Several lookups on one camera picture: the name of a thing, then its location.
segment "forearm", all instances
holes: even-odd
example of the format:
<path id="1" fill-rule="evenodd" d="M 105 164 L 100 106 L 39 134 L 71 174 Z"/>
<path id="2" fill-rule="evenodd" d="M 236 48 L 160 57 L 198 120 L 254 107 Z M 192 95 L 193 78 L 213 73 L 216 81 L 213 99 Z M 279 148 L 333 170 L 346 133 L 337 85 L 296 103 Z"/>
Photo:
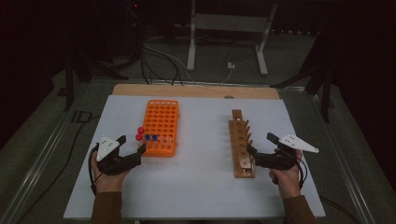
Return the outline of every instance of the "forearm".
<path id="1" fill-rule="evenodd" d="M 91 224 L 120 224 L 121 192 L 97 193 L 93 204 Z"/>
<path id="2" fill-rule="evenodd" d="M 283 200 L 288 224 L 317 224 L 304 195 Z"/>

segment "hand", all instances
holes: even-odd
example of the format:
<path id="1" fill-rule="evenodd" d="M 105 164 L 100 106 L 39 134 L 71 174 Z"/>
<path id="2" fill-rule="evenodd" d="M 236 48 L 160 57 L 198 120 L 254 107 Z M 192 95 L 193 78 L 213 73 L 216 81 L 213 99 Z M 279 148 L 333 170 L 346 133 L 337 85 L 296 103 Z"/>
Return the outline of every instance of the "hand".
<path id="1" fill-rule="evenodd" d="M 92 154 L 92 170 L 93 170 L 93 176 L 96 180 L 95 186 L 96 186 L 96 192 L 97 193 L 102 193 L 102 192 L 121 192 L 122 189 L 122 182 L 125 176 L 128 175 L 128 173 L 131 171 L 125 171 L 122 172 L 119 175 L 105 175 L 101 174 L 98 168 L 98 163 L 96 161 L 96 156 L 97 156 L 97 151 L 93 152 Z"/>
<path id="2" fill-rule="evenodd" d="M 298 158 L 298 162 L 300 162 L 303 152 L 296 149 L 296 156 Z M 301 195 L 299 169 L 297 165 L 294 165 L 287 171 L 270 169 L 270 177 L 273 181 L 277 180 L 279 194 L 282 199 L 293 198 Z"/>

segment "metal frame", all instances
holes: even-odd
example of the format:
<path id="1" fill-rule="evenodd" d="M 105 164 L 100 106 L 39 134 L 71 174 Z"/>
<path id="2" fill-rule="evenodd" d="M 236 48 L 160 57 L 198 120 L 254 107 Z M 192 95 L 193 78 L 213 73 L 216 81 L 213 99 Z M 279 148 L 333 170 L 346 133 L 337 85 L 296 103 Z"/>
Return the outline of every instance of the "metal frame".
<path id="1" fill-rule="evenodd" d="M 267 66 L 265 64 L 264 55 L 262 54 L 268 35 L 271 31 L 272 21 L 275 16 L 277 4 L 272 4 L 268 17 L 240 17 L 201 14 L 195 11 L 195 0 L 191 0 L 191 33 L 190 33 L 190 49 L 189 58 L 187 60 L 187 70 L 193 71 L 195 65 L 195 30 L 228 30 L 262 33 L 262 42 L 256 46 L 256 56 L 262 76 L 268 75 Z"/>

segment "metal rail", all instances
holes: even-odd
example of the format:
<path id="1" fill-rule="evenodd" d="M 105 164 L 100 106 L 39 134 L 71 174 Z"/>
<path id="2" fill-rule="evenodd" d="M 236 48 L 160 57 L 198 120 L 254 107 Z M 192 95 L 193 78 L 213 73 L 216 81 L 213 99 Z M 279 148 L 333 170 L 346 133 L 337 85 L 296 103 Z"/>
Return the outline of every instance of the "metal rail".
<path id="1" fill-rule="evenodd" d="M 341 177 L 343 177 L 344 182 L 346 184 L 346 188 L 349 191 L 352 202 L 355 204 L 355 208 L 358 212 L 358 215 L 361 219 L 362 224 L 375 224 L 375 220 L 373 215 L 367 205 L 367 202 L 364 200 L 364 197 L 361 193 L 361 188 L 359 187 L 358 182 L 356 181 L 352 171 L 349 169 L 347 164 L 347 160 L 344 156 L 343 150 L 337 144 L 335 137 L 330 130 L 328 124 L 325 123 L 324 119 L 320 114 L 320 102 L 317 95 L 309 96 L 309 100 L 311 102 L 312 107 L 314 108 L 316 117 L 318 122 L 323 127 L 324 132 L 329 137 L 332 153 L 335 157 L 335 161 L 337 163 L 338 169 L 341 172 Z"/>
<path id="2" fill-rule="evenodd" d="M 61 118 L 59 119 L 59 122 L 57 123 L 55 129 L 50 135 L 47 144 L 43 147 L 35 162 L 26 173 L 26 176 L 23 178 L 20 187 L 18 188 L 13 199 L 11 200 L 11 203 L 7 206 L 5 213 L 1 216 L 0 223 L 16 223 L 20 218 L 23 207 L 28 201 L 33 189 L 35 188 L 35 184 L 38 182 L 41 174 L 46 168 L 46 165 L 49 162 L 53 151 L 57 147 L 64 133 L 66 124 L 72 118 L 75 108 L 77 107 L 79 100 L 85 93 L 85 90 L 87 90 L 87 87 L 87 84 L 79 84 L 78 90 L 76 92 L 75 102 L 71 105 L 70 109 L 67 112 L 64 112 L 61 115 Z"/>

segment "test tube rack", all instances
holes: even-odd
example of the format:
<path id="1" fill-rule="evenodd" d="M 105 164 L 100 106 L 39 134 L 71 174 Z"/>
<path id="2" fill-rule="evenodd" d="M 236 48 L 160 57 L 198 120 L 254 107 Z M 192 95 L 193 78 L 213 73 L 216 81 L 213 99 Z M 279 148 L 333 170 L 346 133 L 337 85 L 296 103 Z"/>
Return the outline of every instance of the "test tube rack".
<path id="1" fill-rule="evenodd" d="M 231 146 L 233 151 L 233 174 L 235 178 L 254 178 L 253 157 L 247 152 L 251 133 L 248 120 L 243 120 L 242 111 L 234 109 L 233 120 L 229 121 Z"/>
<path id="2" fill-rule="evenodd" d="M 177 147 L 178 101 L 149 100 L 143 122 L 148 157 L 173 157 Z"/>

